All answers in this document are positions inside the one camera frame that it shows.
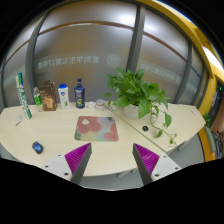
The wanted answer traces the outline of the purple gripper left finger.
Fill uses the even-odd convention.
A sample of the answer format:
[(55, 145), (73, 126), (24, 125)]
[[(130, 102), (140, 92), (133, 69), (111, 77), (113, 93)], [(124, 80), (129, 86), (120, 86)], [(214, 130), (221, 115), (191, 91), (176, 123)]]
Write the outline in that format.
[(74, 149), (66, 155), (57, 154), (42, 166), (56, 176), (79, 185), (92, 154), (90, 143)]

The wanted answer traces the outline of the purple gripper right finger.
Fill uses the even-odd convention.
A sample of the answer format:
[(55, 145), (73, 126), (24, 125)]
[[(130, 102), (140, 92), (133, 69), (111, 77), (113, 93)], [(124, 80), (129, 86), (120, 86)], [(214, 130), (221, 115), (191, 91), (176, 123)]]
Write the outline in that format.
[(159, 156), (147, 148), (133, 144), (133, 156), (136, 161), (143, 185), (150, 184), (174, 172), (181, 170), (168, 155)]

